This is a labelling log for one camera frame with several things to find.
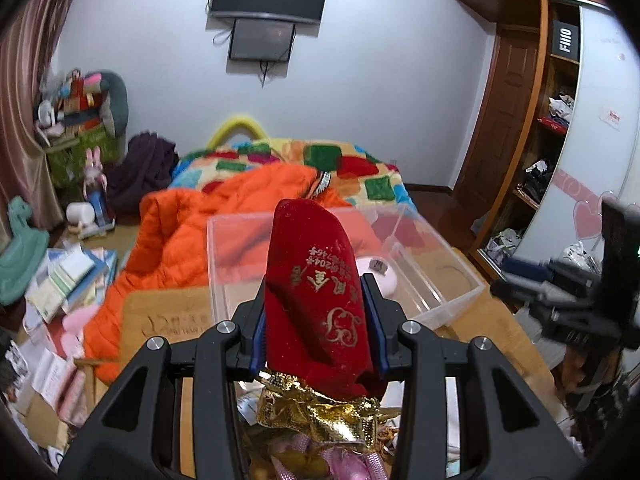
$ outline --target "pink curtain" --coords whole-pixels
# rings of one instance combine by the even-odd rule
[[[0,41],[0,250],[11,238],[6,208],[15,195],[33,208],[35,226],[49,230],[63,220],[34,139],[33,106],[71,1],[29,0]]]

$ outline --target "orange jacket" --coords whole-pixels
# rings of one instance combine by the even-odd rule
[[[122,307],[130,292],[209,284],[206,224],[210,216],[273,211],[283,198],[308,197],[317,183],[315,168],[267,164],[223,182],[209,195],[181,188],[146,195],[140,203],[140,231],[126,268],[84,327],[86,357],[117,359]],[[331,188],[315,200],[327,208],[350,206]],[[97,369],[97,376],[110,383],[118,372],[116,363],[105,364]]]

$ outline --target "teal dinosaur toy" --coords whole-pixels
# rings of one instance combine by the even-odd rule
[[[14,196],[9,202],[8,217],[14,238],[0,254],[2,305],[12,304],[24,294],[49,245],[49,233],[27,225],[31,213],[22,197]]]

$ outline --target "yellow arch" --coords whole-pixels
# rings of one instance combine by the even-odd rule
[[[247,130],[249,130],[249,133],[254,136],[255,140],[269,138],[260,124],[254,121],[251,117],[236,115],[234,117],[231,117],[228,121],[225,121],[222,126],[220,126],[218,130],[211,136],[211,139],[207,144],[207,149],[215,150],[229,136],[231,131],[235,130],[236,128],[246,128]]]

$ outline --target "metal bolt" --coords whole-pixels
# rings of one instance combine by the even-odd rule
[[[146,347],[149,348],[149,350],[159,350],[163,345],[164,339],[157,335],[146,340]]]
[[[405,321],[402,323],[402,330],[408,334],[417,334],[420,332],[420,323],[417,321]]]
[[[216,330],[221,334],[231,334],[236,329],[236,324],[233,321],[220,321],[216,326]]]
[[[474,345],[480,350],[489,350],[494,343],[487,336],[481,335],[474,338]]]

